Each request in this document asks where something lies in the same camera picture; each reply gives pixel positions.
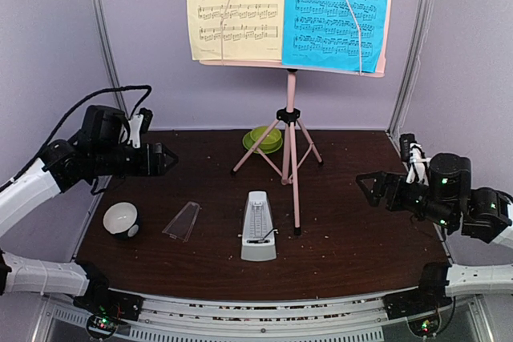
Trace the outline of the clear metronome cover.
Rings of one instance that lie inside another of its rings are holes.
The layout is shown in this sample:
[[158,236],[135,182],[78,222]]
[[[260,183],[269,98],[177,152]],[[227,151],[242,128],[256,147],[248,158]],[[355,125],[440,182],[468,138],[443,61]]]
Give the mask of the clear metronome cover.
[[162,230],[162,233],[172,239],[188,242],[199,213],[200,205],[198,203],[187,202]]

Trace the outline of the blue sheet music page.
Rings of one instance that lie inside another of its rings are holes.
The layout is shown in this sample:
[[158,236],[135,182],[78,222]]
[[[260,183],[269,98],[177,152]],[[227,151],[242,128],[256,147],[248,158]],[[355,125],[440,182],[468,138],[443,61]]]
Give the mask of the blue sheet music page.
[[376,74],[389,0],[285,0],[282,62]]

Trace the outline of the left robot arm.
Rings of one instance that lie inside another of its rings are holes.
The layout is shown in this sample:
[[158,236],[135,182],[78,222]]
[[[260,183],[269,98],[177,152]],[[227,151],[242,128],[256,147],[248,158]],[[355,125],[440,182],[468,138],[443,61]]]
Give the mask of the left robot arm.
[[[3,235],[78,184],[88,184],[97,195],[103,177],[158,177],[178,163],[178,156],[163,143],[143,141],[153,113],[140,102],[129,114],[89,103],[109,92],[94,91],[72,106],[26,165],[1,186]],[[59,128],[79,107],[86,108],[81,127],[69,139],[56,139]],[[1,293],[15,292],[68,295],[98,313],[115,306],[108,278],[93,263],[50,262],[2,251]]]

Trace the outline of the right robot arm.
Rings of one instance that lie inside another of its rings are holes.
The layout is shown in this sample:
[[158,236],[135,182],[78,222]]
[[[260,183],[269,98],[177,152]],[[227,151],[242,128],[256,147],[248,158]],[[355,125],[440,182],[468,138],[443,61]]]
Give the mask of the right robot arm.
[[[370,206],[384,200],[388,211],[408,211],[430,221],[444,235],[459,232],[486,244],[512,246],[512,196],[471,186],[471,161],[451,153],[411,155],[407,174],[377,171],[356,178]],[[512,292],[511,264],[466,266],[427,264],[410,302],[422,312],[441,297]]]

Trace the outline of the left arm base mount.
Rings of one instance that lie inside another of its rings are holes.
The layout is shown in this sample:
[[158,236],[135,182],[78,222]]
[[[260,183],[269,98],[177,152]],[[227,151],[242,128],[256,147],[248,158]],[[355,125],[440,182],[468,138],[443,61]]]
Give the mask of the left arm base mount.
[[116,333],[128,332],[129,322],[137,321],[143,297],[108,290],[104,297],[74,296],[73,305],[90,313],[85,329],[94,340],[106,340]]

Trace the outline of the pink music stand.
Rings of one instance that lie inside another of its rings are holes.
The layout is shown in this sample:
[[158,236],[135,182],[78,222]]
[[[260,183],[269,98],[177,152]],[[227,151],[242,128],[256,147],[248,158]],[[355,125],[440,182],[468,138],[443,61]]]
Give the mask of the pink music stand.
[[[378,58],[376,71],[370,72],[355,72],[345,70],[330,70],[326,68],[314,68],[314,67],[299,67],[299,68],[288,68],[282,65],[279,61],[235,61],[235,60],[204,60],[200,61],[201,64],[208,66],[242,66],[242,67],[255,67],[255,68],[276,68],[281,70],[287,70],[287,101],[284,108],[277,110],[276,118],[270,125],[267,126],[265,135],[267,135],[273,128],[276,128],[278,123],[285,124],[285,133],[282,138],[283,152],[282,152],[282,164],[279,168],[260,148],[259,145],[264,137],[260,137],[249,149],[246,150],[245,154],[238,160],[236,164],[230,169],[230,175],[235,176],[237,172],[243,167],[250,155],[256,151],[271,168],[280,177],[281,184],[284,186],[292,185],[293,189],[293,234],[296,236],[301,235],[301,210],[300,210],[300,192],[299,192],[299,178],[298,171],[303,162],[307,159],[310,153],[313,153],[317,160],[319,167],[324,165],[324,160],[321,157],[319,150],[316,148],[314,141],[312,140],[305,124],[301,119],[301,112],[295,106],[296,89],[297,89],[297,71],[298,70],[313,70],[313,71],[327,71],[329,73],[347,74],[347,75],[358,75],[369,78],[382,78],[385,75],[386,68],[386,45],[388,40],[389,28],[390,28],[390,16],[391,16],[392,0],[387,0],[386,7],[386,20],[384,26],[383,45]],[[305,153],[302,155],[300,160],[297,160],[297,135],[296,129],[301,129],[308,147]]]

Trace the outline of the yellow sheet music page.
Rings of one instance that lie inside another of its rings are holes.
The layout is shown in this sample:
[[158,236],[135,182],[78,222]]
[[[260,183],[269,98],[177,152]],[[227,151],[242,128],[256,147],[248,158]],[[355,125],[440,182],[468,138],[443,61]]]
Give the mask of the yellow sheet music page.
[[196,61],[280,61],[285,0],[186,0]]

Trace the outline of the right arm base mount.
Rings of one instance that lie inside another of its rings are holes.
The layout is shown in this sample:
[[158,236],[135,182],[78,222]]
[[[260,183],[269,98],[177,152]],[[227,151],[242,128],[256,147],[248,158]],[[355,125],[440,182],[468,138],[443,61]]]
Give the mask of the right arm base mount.
[[422,340],[435,338],[446,330],[455,312],[455,301],[418,289],[383,297],[388,320],[405,319],[410,333]]

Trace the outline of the white metronome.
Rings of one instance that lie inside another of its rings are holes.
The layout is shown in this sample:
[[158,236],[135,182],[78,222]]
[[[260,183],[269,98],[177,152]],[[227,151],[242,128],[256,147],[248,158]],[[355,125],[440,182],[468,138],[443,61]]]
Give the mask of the white metronome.
[[250,191],[244,209],[240,257],[248,262],[277,258],[275,227],[267,193]]

